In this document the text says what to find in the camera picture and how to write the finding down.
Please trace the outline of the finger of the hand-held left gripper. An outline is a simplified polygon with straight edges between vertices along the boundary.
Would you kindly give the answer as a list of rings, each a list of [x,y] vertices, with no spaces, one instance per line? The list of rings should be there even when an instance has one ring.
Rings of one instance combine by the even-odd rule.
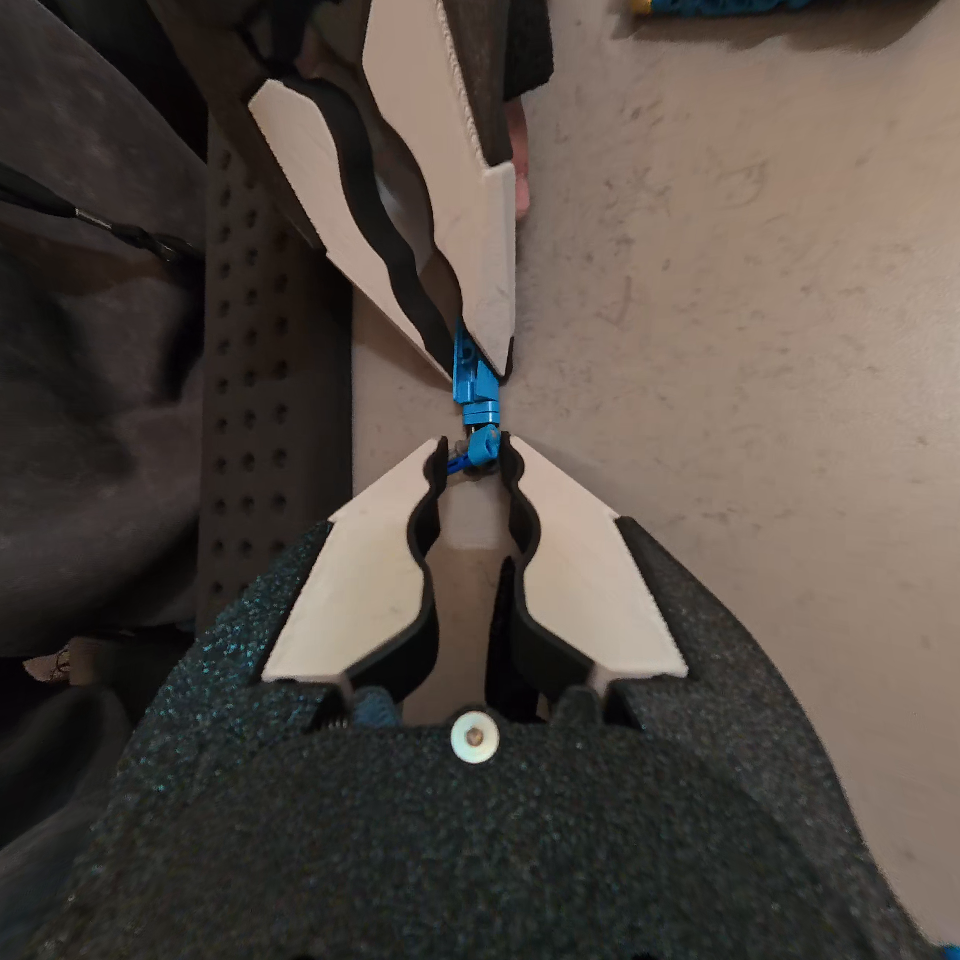
[[[452,378],[453,337],[380,196],[354,100],[325,79],[270,78],[247,106],[330,262]]]
[[[371,2],[362,63],[379,113],[423,177],[466,329],[505,379],[517,318],[515,168],[486,160],[444,3]]]

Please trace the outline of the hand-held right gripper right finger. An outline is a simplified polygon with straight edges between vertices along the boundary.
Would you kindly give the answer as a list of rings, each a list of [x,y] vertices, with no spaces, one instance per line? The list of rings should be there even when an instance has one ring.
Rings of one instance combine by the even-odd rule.
[[[636,527],[528,442],[499,471],[518,551],[510,654],[528,683],[687,678],[689,666],[626,533]]]

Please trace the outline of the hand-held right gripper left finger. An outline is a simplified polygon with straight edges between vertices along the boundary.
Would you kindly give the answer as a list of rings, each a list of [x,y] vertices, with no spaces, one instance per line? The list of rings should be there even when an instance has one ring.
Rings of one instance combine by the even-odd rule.
[[[261,680],[419,687],[437,663],[426,555],[438,540],[447,438],[431,438],[330,516]]]

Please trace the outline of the blue panel brick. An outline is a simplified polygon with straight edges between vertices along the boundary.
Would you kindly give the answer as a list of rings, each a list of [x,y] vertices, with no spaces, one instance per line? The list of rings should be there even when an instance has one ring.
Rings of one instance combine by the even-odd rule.
[[[461,407],[467,429],[501,424],[499,380],[488,366],[462,318],[458,318],[454,340],[453,400]]]

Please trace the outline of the wheel and beam assembly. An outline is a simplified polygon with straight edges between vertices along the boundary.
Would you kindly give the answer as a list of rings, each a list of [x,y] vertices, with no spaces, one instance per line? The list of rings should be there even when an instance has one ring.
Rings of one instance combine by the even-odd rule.
[[[643,18],[751,18],[775,12],[798,12],[813,1],[630,1],[630,11]]]

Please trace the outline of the grey desk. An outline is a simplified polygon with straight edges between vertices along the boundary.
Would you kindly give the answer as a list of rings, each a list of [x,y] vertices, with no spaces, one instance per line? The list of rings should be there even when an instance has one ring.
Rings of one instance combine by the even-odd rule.
[[[958,2],[550,2],[505,425],[802,702],[958,940]]]

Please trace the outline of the person's left hand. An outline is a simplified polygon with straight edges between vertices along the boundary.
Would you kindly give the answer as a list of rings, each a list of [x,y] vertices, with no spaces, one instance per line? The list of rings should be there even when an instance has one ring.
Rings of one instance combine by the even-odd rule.
[[[531,207],[529,130],[521,97],[504,103],[515,180],[515,220],[522,222]]]

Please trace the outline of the person's dark clothing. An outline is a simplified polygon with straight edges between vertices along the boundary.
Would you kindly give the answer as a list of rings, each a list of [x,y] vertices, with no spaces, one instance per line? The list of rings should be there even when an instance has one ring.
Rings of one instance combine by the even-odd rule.
[[[207,108],[147,2],[2,2],[2,163],[201,252]],[[2,958],[194,639],[203,260],[2,203]]]

